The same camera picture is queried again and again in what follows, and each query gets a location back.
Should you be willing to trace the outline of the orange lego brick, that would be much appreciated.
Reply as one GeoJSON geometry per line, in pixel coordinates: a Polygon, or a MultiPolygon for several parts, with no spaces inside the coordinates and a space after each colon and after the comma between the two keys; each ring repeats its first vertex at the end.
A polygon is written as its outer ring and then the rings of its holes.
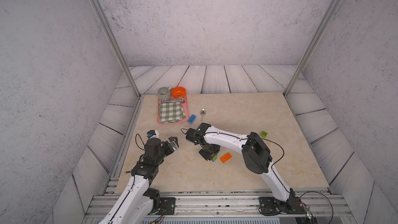
{"type": "Polygon", "coordinates": [[[226,163],[228,160],[230,160],[232,158],[232,155],[228,152],[226,154],[224,154],[220,160],[222,163],[226,163]]]}

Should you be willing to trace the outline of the left aluminium frame post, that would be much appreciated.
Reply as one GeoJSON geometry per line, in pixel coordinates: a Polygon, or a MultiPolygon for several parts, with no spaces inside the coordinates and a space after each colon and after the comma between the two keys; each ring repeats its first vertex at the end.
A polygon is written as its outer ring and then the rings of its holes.
{"type": "Polygon", "coordinates": [[[140,94],[140,92],[139,92],[139,90],[137,88],[137,85],[136,85],[136,83],[135,83],[135,81],[133,79],[133,76],[131,75],[131,72],[130,72],[127,64],[126,64],[126,61],[125,61],[124,56],[122,54],[122,51],[121,51],[121,49],[120,49],[120,47],[119,47],[119,45],[117,43],[117,40],[116,40],[116,38],[114,36],[112,28],[109,25],[109,22],[108,22],[108,20],[107,20],[107,18],[105,16],[105,13],[104,13],[104,11],[102,9],[102,6],[101,6],[99,0],[89,0],[89,2],[90,2],[91,6],[92,6],[92,8],[94,10],[94,13],[95,13],[96,17],[98,18],[98,20],[99,20],[99,22],[100,22],[100,24],[102,26],[104,34],[105,34],[108,42],[110,43],[110,45],[112,47],[112,50],[113,50],[113,52],[114,52],[114,54],[115,54],[115,56],[116,56],[116,58],[117,58],[117,60],[118,60],[118,62],[120,64],[122,70],[123,70],[124,75],[126,76],[126,79],[127,79],[128,83],[129,83],[129,85],[132,87],[135,96],[137,98],[140,98],[141,94],[140,94]]]}

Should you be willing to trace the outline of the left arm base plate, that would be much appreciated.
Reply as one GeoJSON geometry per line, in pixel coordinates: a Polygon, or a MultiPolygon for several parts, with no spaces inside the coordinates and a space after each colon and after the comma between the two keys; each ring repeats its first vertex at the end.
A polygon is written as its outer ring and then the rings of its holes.
{"type": "Polygon", "coordinates": [[[174,215],[176,207],[176,198],[155,198],[150,215],[174,215]]]}

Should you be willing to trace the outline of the orange bowl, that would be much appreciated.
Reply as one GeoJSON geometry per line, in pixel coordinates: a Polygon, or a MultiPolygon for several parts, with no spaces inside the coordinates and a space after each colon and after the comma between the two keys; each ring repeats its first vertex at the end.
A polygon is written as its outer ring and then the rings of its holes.
{"type": "Polygon", "coordinates": [[[174,98],[185,97],[186,89],[184,87],[175,87],[172,89],[171,94],[174,98]]]}

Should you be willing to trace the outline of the aluminium frame post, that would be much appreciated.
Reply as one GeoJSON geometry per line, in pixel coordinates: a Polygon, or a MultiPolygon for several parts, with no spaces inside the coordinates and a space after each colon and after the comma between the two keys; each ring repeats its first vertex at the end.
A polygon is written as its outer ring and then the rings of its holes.
{"type": "Polygon", "coordinates": [[[112,50],[113,50],[113,52],[114,52],[114,54],[115,54],[115,56],[116,56],[116,58],[117,58],[117,60],[118,60],[118,62],[120,64],[122,70],[123,70],[124,75],[126,76],[126,79],[127,79],[128,83],[129,83],[129,85],[132,87],[135,96],[137,98],[140,98],[141,94],[140,94],[140,92],[139,92],[139,90],[137,88],[137,85],[136,85],[136,83],[135,83],[135,81],[133,79],[133,76],[131,75],[131,72],[130,72],[127,64],[126,64],[126,61],[125,61],[124,56],[122,54],[122,51],[121,51],[121,49],[120,49],[120,47],[119,47],[119,45],[117,43],[117,40],[116,40],[116,38],[114,36],[112,28],[109,25],[109,22],[108,22],[108,20],[107,20],[107,18],[105,16],[105,13],[104,13],[104,11],[102,9],[102,6],[101,6],[99,0],[89,0],[89,2],[90,2],[91,6],[92,6],[92,8],[94,10],[94,13],[95,13],[96,17],[98,18],[98,20],[99,20],[99,22],[100,22],[100,24],[102,26],[104,34],[105,34],[108,42],[110,43],[110,45],[112,47],[112,50]]]}
{"type": "Polygon", "coordinates": [[[315,51],[318,43],[320,42],[325,30],[328,27],[329,22],[331,21],[332,17],[334,16],[335,12],[337,11],[339,4],[341,3],[342,0],[331,0],[330,4],[326,8],[326,11],[320,21],[320,24],[318,25],[308,47],[306,48],[304,54],[302,55],[295,72],[292,75],[292,78],[290,79],[288,86],[284,92],[284,97],[287,99],[288,95],[292,92],[296,82],[299,79],[299,76],[303,72],[305,66],[309,62],[313,52],[315,51]]]}

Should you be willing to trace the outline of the green checkered cloth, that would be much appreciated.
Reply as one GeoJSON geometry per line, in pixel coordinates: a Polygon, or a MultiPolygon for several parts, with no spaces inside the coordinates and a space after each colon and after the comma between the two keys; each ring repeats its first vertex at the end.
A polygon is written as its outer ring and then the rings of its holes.
{"type": "Polygon", "coordinates": [[[186,118],[181,103],[164,103],[159,105],[159,122],[162,124],[174,123],[186,118]]]}

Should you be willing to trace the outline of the striped grey mug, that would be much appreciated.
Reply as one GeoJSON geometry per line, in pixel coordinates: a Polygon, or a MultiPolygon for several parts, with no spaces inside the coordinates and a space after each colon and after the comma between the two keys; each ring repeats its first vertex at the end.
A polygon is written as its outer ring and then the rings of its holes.
{"type": "Polygon", "coordinates": [[[172,87],[162,87],[162,88],[159,88],[158,91],[157,91],[158,99],[159,99],[161,102],[165,102],[165,101],[170,100],[171,97],[172,97],[172,90],[173,90],[172,87]]]}

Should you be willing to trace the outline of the blue long lego brick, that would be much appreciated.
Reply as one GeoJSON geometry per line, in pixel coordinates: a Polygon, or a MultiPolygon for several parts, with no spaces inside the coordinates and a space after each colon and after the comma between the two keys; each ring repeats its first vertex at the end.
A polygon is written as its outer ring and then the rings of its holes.
{"type": "Polygon", "coordinates": [[[193,124],[196,120],[197,116],[196,115],[191,115],[188,119],[189,124],[193,124]]]}

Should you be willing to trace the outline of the aluminium front rail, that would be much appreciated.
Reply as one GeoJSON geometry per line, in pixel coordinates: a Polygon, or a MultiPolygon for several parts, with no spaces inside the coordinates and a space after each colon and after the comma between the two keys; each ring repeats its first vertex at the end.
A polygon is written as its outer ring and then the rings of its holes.
{"type": "Polygon", "coordinates": [[[163,198],[176,198],[174,215],[148,215],[145,224],[354,224],[356,222],[342,195],[328,191],[300,189],[296,199],[306,214],[264,216],[259,212],[259,198],[273,197],[269,190],[168,192],[163,198]]]}

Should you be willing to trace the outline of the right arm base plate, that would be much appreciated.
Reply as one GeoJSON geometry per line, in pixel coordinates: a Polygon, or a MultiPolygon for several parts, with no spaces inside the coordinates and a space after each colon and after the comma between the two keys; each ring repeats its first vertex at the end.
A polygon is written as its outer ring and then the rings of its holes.
{"type": "Polygon", "coordinates": [[[279,214],[306,214],[307,211],[304,204],[299,203],[297,200],[283,202],[273,197],[260,197],[259,212],[264,216],[276,216],[279,214]]]}

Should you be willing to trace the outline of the metal spoon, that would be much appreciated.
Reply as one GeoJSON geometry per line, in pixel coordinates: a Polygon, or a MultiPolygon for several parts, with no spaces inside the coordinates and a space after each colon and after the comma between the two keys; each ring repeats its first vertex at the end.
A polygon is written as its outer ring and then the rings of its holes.
{"type": "Polygon", "coordinates": [[[206,115],[206,110],[205,110],[204,108],[201,109],[200,115],[201,115],[201,121],[200,121],[200,123],[203,123],[203,118],[204,118],[204,116],[206,115]]]}

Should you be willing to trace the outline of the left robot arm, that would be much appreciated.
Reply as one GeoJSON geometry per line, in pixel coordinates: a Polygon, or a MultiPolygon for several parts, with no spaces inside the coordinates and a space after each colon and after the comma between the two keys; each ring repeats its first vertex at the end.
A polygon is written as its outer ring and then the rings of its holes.
{"type": "Polygon", "coordinates": [[[178,138],[160,140],[156,135],[147,140],[144,154],[130,171],[131,177],[123,193],[102,224],[140,224],[150,214],[164,215],[160,191],[150,185],[159,172],[165,157],[179,148],[178,138]]]}

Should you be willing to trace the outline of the right aluminium frame post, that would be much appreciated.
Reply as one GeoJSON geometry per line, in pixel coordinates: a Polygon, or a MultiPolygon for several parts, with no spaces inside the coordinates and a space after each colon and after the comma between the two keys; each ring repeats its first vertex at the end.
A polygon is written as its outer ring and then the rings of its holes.
{"type": "Polygon", "coordinates": [[[315,51],[318,43],[320,42],[325,30],[328,27],[329,22],[331,21],[332,17],[334,16],[335,12],[337,11],[339,4],[341,3],[342,0],[331,0],[330,4],[326,8],[326,11],[320,21],[320,24],[318,25],[308,47],[306,48],[304,54],[302,55],[295,72],[292,75],[292,78],[290,79],[288,86],[284,92],[284,97],[287,99],[288,95],[292,92],[296,82],[299,79],[299,76],[303,72],[305,66],[309,62],[313,52],[315,51]]]}

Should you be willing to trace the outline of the pink tray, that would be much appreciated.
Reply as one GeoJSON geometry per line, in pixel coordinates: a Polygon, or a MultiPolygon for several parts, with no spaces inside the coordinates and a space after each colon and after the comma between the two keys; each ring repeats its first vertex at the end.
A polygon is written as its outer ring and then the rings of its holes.
{"type": "Polygon", "coordinates": [[[158,100],[158,123],[168,124],[187,122],[189,119],[188,100],[184,96],[182,101],[162,103],[158,100]]]}

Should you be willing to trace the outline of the metal utensil on tray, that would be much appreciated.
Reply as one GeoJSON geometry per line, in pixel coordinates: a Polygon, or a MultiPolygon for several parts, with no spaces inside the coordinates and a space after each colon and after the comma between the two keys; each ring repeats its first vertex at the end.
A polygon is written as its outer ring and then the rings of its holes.
{"type": "Polygon", "coordinates": [[[184,103],[185,102],[185,99],[183,98],[183,97],[178,97],[178,98],[176,98],[176,99],[171,99],[171,100],[167,100],[167,101],[162,101],[161,103],[162,104],[164,104],[164,103],[184,103]]]}

